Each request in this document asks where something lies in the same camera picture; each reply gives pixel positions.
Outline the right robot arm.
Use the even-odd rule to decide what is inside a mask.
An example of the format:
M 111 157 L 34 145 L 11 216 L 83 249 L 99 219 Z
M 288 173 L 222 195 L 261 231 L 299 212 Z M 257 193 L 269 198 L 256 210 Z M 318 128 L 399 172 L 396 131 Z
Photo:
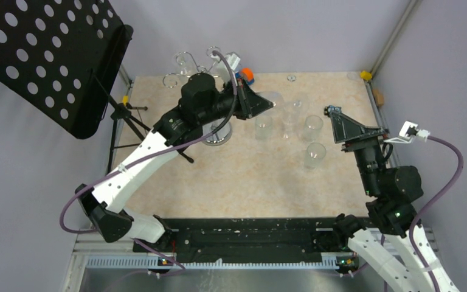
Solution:
M 334 141 L 356 159 L 362 185 L 372 201 L 368 216 L 381 235 L 395 248 L 391 254 L 370 229 L 354 215 L 339 215 L 333 225 L 332 242 L 341 251 L 352 251 L 364 259 L 393 291 L 456 291 L 457 286 L 432 249 L 421 212 L 413 202 L 423 196 L 421 176 L 414 166 L 389 167 L 386 148 L 431 140 L 429 131 L 405 122 L 397 137 L 383 127 L 361 124 L 338 106 L 327 106 Z

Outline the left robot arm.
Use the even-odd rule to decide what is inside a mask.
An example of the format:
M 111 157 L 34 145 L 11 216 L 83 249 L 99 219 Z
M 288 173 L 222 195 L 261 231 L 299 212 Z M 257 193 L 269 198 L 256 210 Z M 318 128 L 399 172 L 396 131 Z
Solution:
M 78 202 L 105 242 L 138 238 L 155 251 L 164 251 L 171 242 L 167 228 L 153 215 L 125 210 L 130 197 L 165 163 L 205 139 L 205 125 L 217 120 L 227 122 L 231 117 L 248 120 L 273 107 L 273 102 L 254 92 L 242 78 L 230 80 L 218 90 L 211 75 L 195 74 L 182 86 L 177 106 L 155 123 L 111 173 L 82 186 L 76 194 Z

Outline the wine glass removed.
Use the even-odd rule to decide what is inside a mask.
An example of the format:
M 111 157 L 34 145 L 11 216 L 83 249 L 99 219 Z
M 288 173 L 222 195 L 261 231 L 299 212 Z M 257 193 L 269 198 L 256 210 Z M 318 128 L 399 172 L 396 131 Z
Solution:
M 320 135 L 322 127 L 323 120 L 320 116 L 307 116 L 303 125 L 302 140 L 305 142 L 316 141 Z
M 255 138 L 267 140 L 272 136 L 274 121 L 271 116 L 257 116 L 255 118 Z
M 300 102 L 289 102 L 287 103 L 282 111 L 282 122 L 283 122 L 283 137 L 289 139 L 295 132 L 295 127 L 299 121 L 301 112 Z

